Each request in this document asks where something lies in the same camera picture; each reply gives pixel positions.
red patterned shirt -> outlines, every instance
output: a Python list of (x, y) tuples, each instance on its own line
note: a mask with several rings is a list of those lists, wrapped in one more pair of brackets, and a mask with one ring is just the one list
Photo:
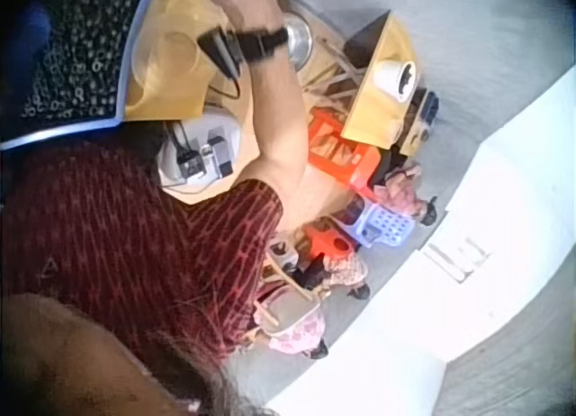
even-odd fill
[(246, 331), (281, 215), (263, 182), (189, 206), (121, 149), (53, 148), (27, 162), (2, 212), (4, 294), (71, 304), (146, 364), (158, 334), (221, 361)]

plastic stool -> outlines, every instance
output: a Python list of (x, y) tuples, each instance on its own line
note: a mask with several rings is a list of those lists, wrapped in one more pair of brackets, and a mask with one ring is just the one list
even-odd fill
[(416, 225), (411, 218), (390, 212), (358, 194), (345, 210), (334, 213), (332, 219), (342, 231), (366, 248), (371, 248), (374, 243), (399, 247)]

concrete floor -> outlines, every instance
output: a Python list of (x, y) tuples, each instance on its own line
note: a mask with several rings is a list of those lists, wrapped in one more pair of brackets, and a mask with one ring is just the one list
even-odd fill
[[(302, 1), (346, 37), (389, 9), (406, 26), (427, 84), (441, 99), (435, 132), (418, 156), (425, 172), (421, 193), (425, 197), (438, 195), (440, 208), (450, 200), (481, 142), (574, 63), (573, 10), (567, 0)], [(371, 268), (369, 282), (374, 291), (386, 284), (431, 231), (417, 229), (399, 249), (377, 248), (362, 253)], [(364, 306), (343, 294), (335, 294), (328, 301), (328, 345)], [(528, 327), (526, 322), (523, 324), (518, 327)], [(256, 401), (266, 402), (310, 365), (301, 357), (261, 350), (237, 355), (229, 368), (240, 390)], [(471, 368), (460, 368), (462, 372), (466, 369)], [(445, 407), (441, 409), (461, 405), (455, 398), (443, 399)]]
[(574, 377), (574, 251), (504, 329), (448, 364), (434, 416), (563, 416)]

black wristwatch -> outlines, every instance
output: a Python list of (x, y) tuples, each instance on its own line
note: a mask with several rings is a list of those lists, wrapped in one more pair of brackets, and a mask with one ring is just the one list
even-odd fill
[(276, 32), (254, 30), (237, 33), (238, 45), (247, 63), (258, 62), (272, 57), (275, 50), (288, 43), (288, 31), (285, 27)]

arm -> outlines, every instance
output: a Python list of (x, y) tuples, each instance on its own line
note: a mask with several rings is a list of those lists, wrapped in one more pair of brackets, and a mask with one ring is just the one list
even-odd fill
[[(277, 0), (212, 0), (221, 5), (238, 31), (283, 26)], [(302, 180), (308, 161), (308, 127), (302, 88), (287, 48), (250, 67), (254, 130), (260, 156), (238, 181), (258, 179), (270, 185), (286, 205)]]

